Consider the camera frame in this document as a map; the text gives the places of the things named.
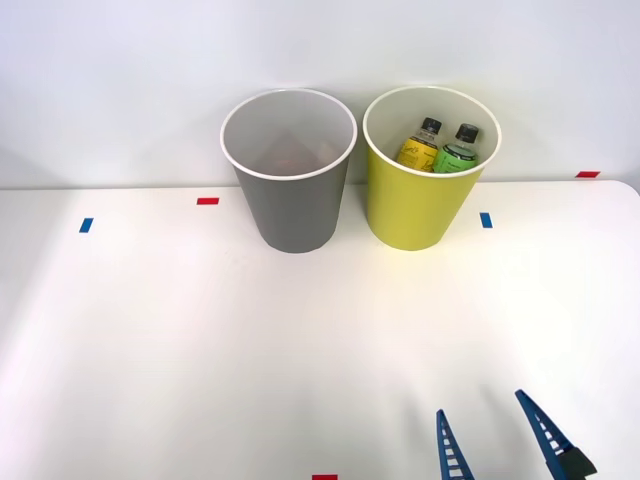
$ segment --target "yellow bottle label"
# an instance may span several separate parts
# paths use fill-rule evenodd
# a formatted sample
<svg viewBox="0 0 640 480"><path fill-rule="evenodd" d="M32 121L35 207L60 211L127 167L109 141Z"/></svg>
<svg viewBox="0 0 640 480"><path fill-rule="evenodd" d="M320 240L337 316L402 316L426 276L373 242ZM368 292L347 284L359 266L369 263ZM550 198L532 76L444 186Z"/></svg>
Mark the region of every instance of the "yellow bottle label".
<svg viewBox="0 0 640 480"><path fill-rule="evenodd" d="M433 172L433 162L437 154L438 147L435 145L411 137L400 149L398 163L422 172Z"/></svg>

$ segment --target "yellow bin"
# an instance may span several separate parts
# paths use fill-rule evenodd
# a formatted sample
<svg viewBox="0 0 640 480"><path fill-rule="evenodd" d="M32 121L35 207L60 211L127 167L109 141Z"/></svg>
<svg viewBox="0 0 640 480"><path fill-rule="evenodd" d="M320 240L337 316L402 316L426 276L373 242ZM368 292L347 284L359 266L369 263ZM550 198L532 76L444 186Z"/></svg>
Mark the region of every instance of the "yellow bin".
<svg viewBox="0 0 640 480"><path fill-rule="evenodd" d="M424 173L395 158L425 117L442 122L443 143L454 140L461 123L480 129L478 165L457 173ZM369 145L367 215L373 233L401 250L421 250L438 243L478 177L500 149L496 117L476 99L444 87L403 87L378 97L364 115Z"/></svg>

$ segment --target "green bottle label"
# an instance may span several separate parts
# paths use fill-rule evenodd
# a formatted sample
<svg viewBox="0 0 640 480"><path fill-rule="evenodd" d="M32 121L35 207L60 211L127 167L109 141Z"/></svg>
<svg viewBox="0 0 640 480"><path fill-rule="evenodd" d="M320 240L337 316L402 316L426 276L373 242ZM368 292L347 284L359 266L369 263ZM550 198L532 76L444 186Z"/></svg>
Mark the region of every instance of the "green bottle label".
<svg viewBox="0 0 640 480"><path fill-rule="evenodd" d="M433 166L435 173L455 173L463 172L473 168L478 163L476 156L453 155L447 146L443 147L436 156Z"/></svg>

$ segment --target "black bottle cap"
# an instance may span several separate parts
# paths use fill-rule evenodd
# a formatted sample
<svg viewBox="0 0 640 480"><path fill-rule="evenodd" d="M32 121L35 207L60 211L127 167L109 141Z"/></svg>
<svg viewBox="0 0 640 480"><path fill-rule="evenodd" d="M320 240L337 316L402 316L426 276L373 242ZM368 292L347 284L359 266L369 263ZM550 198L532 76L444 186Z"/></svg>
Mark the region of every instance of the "black bottle cap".
<svg viewBox="0 0 640 480"><path fill-rule="evenodd" d="M440 127L442 127L442 123L434 120L433 118L425 118L424 122L422 122L422 129L426 130L427 132L431 132L434 135L437 135L438 132L440 131Z"/></svg>
<svg viewBox="0 0 640 480"><path fill-rule="evenodd" d="M478 131L478 127L476 127L475 125L463 123L458 129L458 133L456 133L456 138L458 140L462 140L463 142L473 143L478 137Z"/></svg>

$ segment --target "bottle label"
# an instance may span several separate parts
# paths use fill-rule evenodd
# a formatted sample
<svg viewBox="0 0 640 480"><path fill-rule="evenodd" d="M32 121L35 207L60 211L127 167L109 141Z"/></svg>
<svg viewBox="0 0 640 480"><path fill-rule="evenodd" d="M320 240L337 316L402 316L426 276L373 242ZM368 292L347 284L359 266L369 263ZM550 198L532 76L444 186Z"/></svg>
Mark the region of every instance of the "bottle label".
<svg viewBox="0 0 640 480"><path fill-rule="evenodd" d="M407 140L398 154L398 163L422 172L433 172L438 147L416 137Z"/></svg>
<svg viewBox="0 0 640 480"><path fill-rule="evenodd" d="M452 155L447 147L443 147L438 152L433 167L435 173L455 173L469 170L477 165L478 161L475 155Z"/></svg>

